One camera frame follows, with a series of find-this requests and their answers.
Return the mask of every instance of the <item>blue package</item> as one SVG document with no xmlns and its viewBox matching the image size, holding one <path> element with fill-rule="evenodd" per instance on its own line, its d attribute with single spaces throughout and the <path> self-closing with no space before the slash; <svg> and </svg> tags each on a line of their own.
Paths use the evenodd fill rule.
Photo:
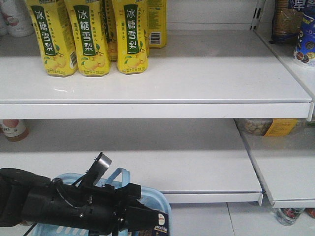
<svg viewBox="0 0 315 236">
<path fill-rule="evenodd" d="M 293 58 L 299 65 L 315 69 L 315 7 L 303 11 L 302 25 Z"/>
</svg>

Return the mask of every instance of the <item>black cable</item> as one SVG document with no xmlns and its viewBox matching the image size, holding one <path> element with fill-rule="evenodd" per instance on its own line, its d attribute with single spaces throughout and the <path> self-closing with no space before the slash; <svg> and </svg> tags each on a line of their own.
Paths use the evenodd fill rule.
<svg viewBox="0 0 315 236">
<path fill-rule="evenodd" d="M 23 236 L 27 236 L 32 231 L 32 229 L 34 229 L 36 225 L 37 223 L 32 224 L 32 226 L 25 232 L 25 234 L 23 234 Z"/>
</svg>

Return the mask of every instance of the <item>beverage bottle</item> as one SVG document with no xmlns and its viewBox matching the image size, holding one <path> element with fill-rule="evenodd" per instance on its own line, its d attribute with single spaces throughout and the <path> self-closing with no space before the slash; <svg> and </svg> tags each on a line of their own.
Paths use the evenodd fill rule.
<svg viewBox="0 0 315 236">
<path fill-rule="evenodd" d="M 34 32 L 29 12 L 23 0 L 0 0 L 0 8 L 10 35 L 23 37 Z"/>
<path fill-rule="evenodd" d="M 277 220 L 285 226 L 293 225 L 304 210 L 305 208 L 279 208 Z"/>
</svg>

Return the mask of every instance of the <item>blue basket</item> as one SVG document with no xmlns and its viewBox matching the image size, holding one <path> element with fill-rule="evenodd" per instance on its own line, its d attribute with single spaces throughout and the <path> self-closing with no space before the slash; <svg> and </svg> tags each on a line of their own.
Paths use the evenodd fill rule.
<svg viewBox="0 0 315 236">
<path fill-rule="evenodd" d="M 122 181 L 114 181 L 114 179 L 122 174 Z M 65 184 L 72 184 L 82 175 L 68 173 L 58 176 L 63 179 Z M 123 168 L 118 168 L 108 179 L 100 179 L 97 186 L 101 187 L 104 184 L 110 184 L 116 188 L 126 186 L 130 182 L 130 172 Z M 171 207 L 165 196 L 153 188 L 141 187 L 140 202 L 145 206 L 163 211 L 169 216 L 169 235 L 172 235 L 172 216 Z M 128 231 L 119 232 L 119 236 L 127 236 Z M 88 230 L 70 228 L 65 226 L 37 224 L 33 229 L 32 236 L 88 236 Z"/>
</svg>

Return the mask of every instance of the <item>snack package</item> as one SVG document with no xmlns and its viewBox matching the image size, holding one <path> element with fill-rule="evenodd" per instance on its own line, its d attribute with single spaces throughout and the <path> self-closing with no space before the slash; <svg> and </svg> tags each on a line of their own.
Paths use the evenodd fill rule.
<svg viewBox="0 0 315 236">
<path fill-rule="evenodd" d="M 148 68 L 146 52 L 147 0 L 112 0 L 117 26 L 118 70 L 142 73 Z"/>
<path fill-rule="evenodd" d="M 117 31 L 116 20 L 112 0 L 103 1 L 103 21 L 105 24 L 105 35 L 108 44 L 108 54 L 111 62 L 117 61 Z"/>
<path fill-rule="evenodd" d="M 165 47 L 167 42 L 167 0 L 148 0 L 150 48 Z"/>
<path fill-rule="evenodd" d="M 158 225 L 149 230 L 132 232 L 132 236 L 170 236 L 168 214 L 160 211 L 158 214 Z"/>
<path fill-rule="evenodd" d="M 44 62 L 52 76 L 72 75 L 77 56 L 70 20 L 63 0 L 26 0 Z"/>
<path fill-rule="evenodd" d="M 315 69 L 315 7 L 305 8 L 300 28 L 294 61 L 305 68 Z"/>
<path fill-rule="evenodd" d="M 272 40 L 284 43 L 289 39 L 295 42 L 300 31 L 303 13 L 308 1 L 275 0 L 275 12 L 272 22 Z"/>
<path fill-rule="evenodd" d="M 101 0 L 65 0 L 80 73 L 103 76 L 110 70 Z"/>
<path fill-rule="evenodd" d="M 277 137 L 293 134 L 306 126 L 306 120 L 296 118 L 235 119 L 237 127 L 251 135 Z"/>
</svg>

